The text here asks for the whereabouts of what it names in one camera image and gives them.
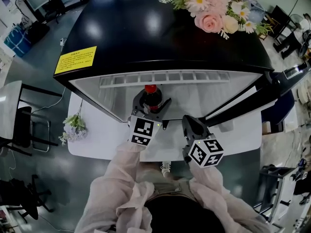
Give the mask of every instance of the red bottle cap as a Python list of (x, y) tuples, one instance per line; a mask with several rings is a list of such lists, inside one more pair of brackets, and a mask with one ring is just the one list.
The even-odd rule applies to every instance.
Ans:
[(148, 93), (156, 92), (156, 85), (155, 84), (145, 85), (145, 91)]

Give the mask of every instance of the dark hair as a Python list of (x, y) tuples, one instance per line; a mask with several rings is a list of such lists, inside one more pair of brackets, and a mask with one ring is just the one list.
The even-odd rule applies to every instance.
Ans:
[(303, 14), (304, 17), (309, 17), (311, 19), (311, 16), (308, 13)]

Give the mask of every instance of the black fridge top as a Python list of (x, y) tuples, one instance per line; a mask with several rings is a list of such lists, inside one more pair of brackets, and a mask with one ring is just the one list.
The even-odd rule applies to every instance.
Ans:
[(77, 79), (114, 73), (209, 69), (273, 71), (258, 36), (206, 33), (187, 10), (158, 0), (90, 0), (61, 55), (97, 46), (93, 65), (56, 74)]

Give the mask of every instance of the pink jacket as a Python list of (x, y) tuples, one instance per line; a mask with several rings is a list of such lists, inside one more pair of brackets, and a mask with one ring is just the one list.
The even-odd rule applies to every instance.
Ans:
[[(124, 143), (108, 165), (104, 176), (91, 184), (90, 195), (76, 233), (105, 233), (116, 225), (118, 233), (151, 233), (152, 215), (144, 207), (154, 192), (150, 182), (135, 182), (139, 153), (144, 150)], [(262, 216), (223, 186), (223, 177), (215, 167), (199, 168), (190, 162), (194, 176), (189, 182), (197, 201), (212, 210), (226, 233), (269, 233)]]

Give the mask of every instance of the yellow warning label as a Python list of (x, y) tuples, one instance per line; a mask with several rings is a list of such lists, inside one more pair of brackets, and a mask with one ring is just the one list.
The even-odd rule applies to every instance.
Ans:
[(66, 53), (59, 57), (55, 74), (93, 65), (96, 47)]

